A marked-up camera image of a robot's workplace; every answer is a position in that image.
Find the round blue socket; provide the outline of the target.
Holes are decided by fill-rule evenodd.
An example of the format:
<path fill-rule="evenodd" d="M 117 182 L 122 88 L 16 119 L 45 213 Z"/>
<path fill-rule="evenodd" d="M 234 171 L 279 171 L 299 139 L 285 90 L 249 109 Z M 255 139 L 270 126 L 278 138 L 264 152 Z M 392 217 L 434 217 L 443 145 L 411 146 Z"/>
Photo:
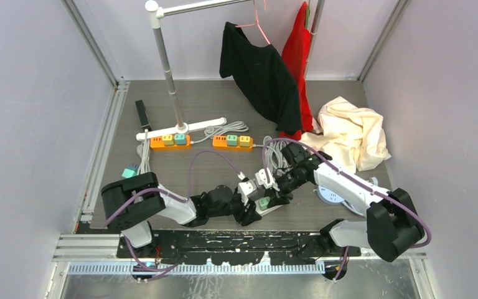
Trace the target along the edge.
<path fill-rule="evenodd" d="M 318 186 L 316 193 L 318 198 L 323 203 L 326 203 L 329 205 L 339 205 L 345 202 L 345 200 L 342 197 L 340 197 L 338 194 L 336 194 L 335 192 L 331 191 L 330 189 L 326 187 Z"/>

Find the black power strip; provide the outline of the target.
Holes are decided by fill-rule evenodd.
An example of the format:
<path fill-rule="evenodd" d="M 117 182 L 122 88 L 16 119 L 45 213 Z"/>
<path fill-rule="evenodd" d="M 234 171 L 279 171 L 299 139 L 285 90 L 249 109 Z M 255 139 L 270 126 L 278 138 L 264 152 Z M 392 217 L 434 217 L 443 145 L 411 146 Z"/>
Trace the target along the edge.
<path fill-rule="evenodd" d="M 144 102 L 142 100 L 137 100 L 135 101 L 135 105 L 136 105 L 136 110 L 138 113 L 139 122 L 141 124 L 141 128 L 144 131 L 146 130 L 151 131 L 152 128 L 149 122 L 149 117 L 148 117 L 148 113 L 147 113 Z"/>

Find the white power strip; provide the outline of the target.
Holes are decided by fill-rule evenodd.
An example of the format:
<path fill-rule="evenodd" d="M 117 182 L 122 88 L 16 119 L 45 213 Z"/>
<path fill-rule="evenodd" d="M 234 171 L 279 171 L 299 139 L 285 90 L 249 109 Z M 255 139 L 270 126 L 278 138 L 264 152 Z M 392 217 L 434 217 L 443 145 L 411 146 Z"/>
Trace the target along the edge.
<path fill-rule="evenodd" d="M 278 209 L 282 206 L 288 205 L 290 203 L 290 200 L 286 197 L 278 197 L 278 198 L 275 198 L 275 199 L 270 197 L 270 203 L 269 203 L 268 208 L 266 210 L 262 211 L 257 205 L 258 200 L 255 201 L 255 204 L 256 204 L 255 211 L 261 216 L 264 216 L 264 215 L 266 215 L 266 214 L 268 214 L 268 213 L 270 213 L 270 212 L 272 212 L 272 211 L 274 211 L 274 210 L 276 210 L 276 209 Z"/>

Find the teal USB charger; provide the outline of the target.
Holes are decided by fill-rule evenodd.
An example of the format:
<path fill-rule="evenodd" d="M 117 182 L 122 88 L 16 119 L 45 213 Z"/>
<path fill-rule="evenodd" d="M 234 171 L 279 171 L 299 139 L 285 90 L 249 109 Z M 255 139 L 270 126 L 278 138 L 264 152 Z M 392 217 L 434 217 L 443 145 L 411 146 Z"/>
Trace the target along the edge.
<path fill-rule="evenodd" d="M 138 174 L 138 167 L 128 166 L 122 172 L 122 177 L 125 179 L 132 178 Z"/>

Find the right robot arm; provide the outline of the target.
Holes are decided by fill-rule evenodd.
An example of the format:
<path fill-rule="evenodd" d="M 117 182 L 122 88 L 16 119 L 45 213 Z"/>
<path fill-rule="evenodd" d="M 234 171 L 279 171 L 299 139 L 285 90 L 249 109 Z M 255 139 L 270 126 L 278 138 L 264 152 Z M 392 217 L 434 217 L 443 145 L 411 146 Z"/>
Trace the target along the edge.
<path fill-rule="evenodd" d="M 325 153 L 314 153 L 296 143 L 282 149 L 288 171 L 276 182 L 283 194 L 305 183 L 324 187 L 362 212 L 362 221 L 336 219 L 320 231 L 322 251 L 337 255 L 344 247 L 373 250 L 382 260 L 392 262 L 424 239 L 410 195 L 398 188 L 389 191 L 347 171 Z"/>

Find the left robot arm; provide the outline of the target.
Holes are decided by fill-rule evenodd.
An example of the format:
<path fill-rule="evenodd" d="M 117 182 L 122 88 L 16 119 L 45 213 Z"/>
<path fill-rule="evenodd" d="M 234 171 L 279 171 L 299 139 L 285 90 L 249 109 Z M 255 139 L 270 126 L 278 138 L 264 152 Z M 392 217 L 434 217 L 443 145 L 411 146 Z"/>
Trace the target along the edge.
<path fill-rule="evenodd" d="M 242 226 L 261 220 L 255 203 L 244 203 L 241 194 L 227 186 L 184 197 L 165 188 L 154 173 L 109 183 L 100 193 L 106 217 L 103 227 L 122 233 L 142 257 L 156 251 L 157 242 L 148 222 L 155 215 L 184 227 L 202 226 L 209 219 L 221 216 L 233 216 Z"/>

